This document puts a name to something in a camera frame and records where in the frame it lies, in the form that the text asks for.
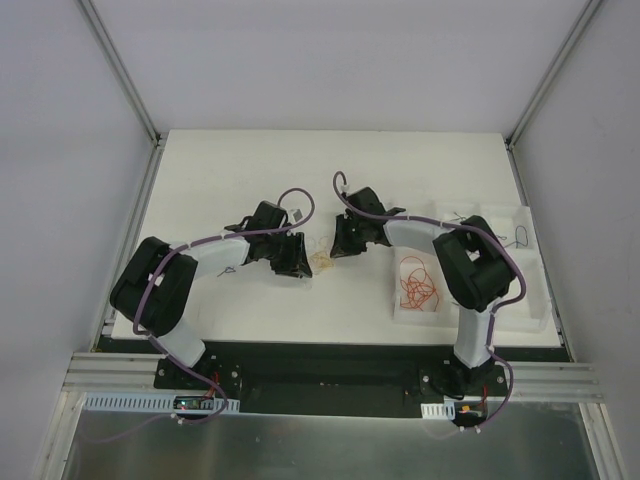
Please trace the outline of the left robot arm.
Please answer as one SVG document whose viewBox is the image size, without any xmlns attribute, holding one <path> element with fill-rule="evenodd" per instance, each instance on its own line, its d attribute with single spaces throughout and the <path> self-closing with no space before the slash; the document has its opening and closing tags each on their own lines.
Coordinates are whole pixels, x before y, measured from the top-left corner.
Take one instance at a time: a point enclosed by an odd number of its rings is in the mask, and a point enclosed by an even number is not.
<svg viewBox="0 0 640 480">
<path fill-rule="evenodd" d="M 202 358 L 204 341 L 185 319 L 193 284 L 260 260 L 277 275 L 310 278 L 304 233 L 295 229 L 311 217 L 295 220 L 281 205 L 262 201 L 253 214 L 212 237 L 175 245 L 147 237 L 120 274 L 109 303 L 132 322 L 136 334 L 155 341 L 165 355 L 178 361 L 180 381 L 191 389 L 202 388 L 212 367 Z"/>
</svg>

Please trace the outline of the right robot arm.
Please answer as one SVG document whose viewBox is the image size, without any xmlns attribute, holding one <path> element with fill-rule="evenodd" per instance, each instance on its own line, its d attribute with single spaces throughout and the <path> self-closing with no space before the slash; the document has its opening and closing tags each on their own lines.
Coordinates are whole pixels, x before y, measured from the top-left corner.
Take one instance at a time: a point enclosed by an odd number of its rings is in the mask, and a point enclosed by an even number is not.
<svg viewBox="0 0 640 480">
<path fill-rule="evenodd" d="M 458 304 L 456 341 L 450 360 L 430 376 L 430 387 L 461 400 L 481 388 L 495 365 L 492 357 L 494 308 L 517 278 L 516 266 L 504 255 L 484 218 L 474 215 L 459 224 L 418 219 L 402 208 L 385 209 L 373 189 L 352 194 L 335 191 L 345 205 L 336 217 L 330 256 L 357 256 L 368 244 L 406 248 L 436 257 L 445 284 Z"/>
</svg>

